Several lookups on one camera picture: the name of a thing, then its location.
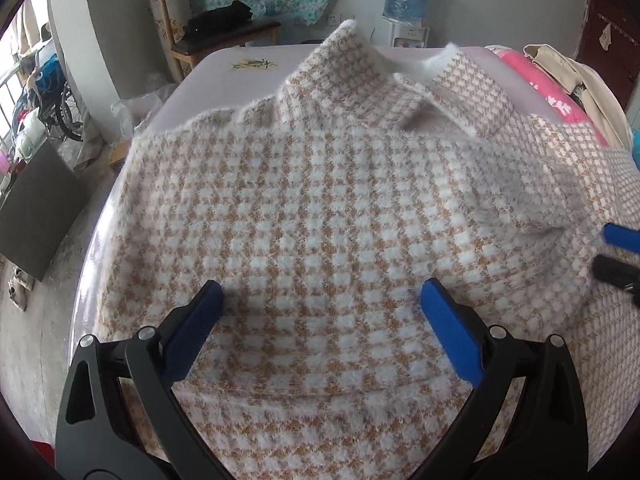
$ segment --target fuzzy checkered sweater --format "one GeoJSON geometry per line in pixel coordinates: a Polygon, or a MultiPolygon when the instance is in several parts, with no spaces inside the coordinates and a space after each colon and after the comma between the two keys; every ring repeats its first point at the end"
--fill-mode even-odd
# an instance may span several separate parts
{"type": "Polygon", "coordinates": [[[588,271],[604,223],[640,227],[638,176],[587,125],[514,111],[455,47],[394,64],[347,22],[276,95],[135,139],[95,333],[217,280],[225,314],[174,392],[229,471],[401,480],[470,391],[420,312],[437,276],[487,325],[565,337],[593,463],[640,394],[638,310],[588,271]]]}

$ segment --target shoe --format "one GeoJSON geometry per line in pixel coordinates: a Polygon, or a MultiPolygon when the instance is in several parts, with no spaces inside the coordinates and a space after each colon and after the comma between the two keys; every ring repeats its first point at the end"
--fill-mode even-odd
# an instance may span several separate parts
{"type": "Polygon", "coordinates": [[[20,267],[14,267],[14,276],[18,283],[20,283],[27,290],[33,290],[34,279],[24,272],[20,267]]]}
{"type": "Polygon", "coordinates": [[[27,308],[27,295],[24,292],[24,287],[13,278],[9,282],[9,298],[11,298],[12,303],[18,310],[25,311],[27,308]]]}

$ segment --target white plastic bag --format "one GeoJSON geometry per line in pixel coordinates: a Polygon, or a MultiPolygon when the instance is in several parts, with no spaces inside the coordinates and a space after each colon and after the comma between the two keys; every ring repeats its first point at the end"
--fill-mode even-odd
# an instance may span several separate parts
{"type": "Polygon", "coordinates": [[[160,74],[152,74],[146,82],[148,93],[133,99],[123,99],[111,105],[111,113],[120,123],[122,140],[131,139],[146,130],[165,101],[177,88],[160,74]]]}

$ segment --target black cushion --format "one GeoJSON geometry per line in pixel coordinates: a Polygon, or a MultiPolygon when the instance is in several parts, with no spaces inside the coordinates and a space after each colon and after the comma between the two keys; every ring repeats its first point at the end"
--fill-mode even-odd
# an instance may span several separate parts
{"type": "Polygon", "coordinates": [[[243,23],[240,27],[231,31],[218,32],[206,37],[194,38],[192,40],[182,39],[171,47],[171,50],[184,56],[191,56],[206,48],[216,46],[223,41],[231,41],[247,34],[267,30],[268,28],[279,27],[280,22],[273,18],[255,18],[243,23]]]}

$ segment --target concrete floor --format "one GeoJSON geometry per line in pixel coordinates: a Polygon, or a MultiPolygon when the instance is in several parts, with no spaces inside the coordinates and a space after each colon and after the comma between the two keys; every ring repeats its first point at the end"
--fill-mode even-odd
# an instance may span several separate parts
{"type": "Polygon", "coordinates": [[[18,310],[7,293],[14,268],[0,269],[0,392],[31,440],[54,443],[67,370],[67,345],[76,285],[92,233],[115,177],[111,150],[78,173],[91,198],[60,244],[42,283],[18,310]]]}

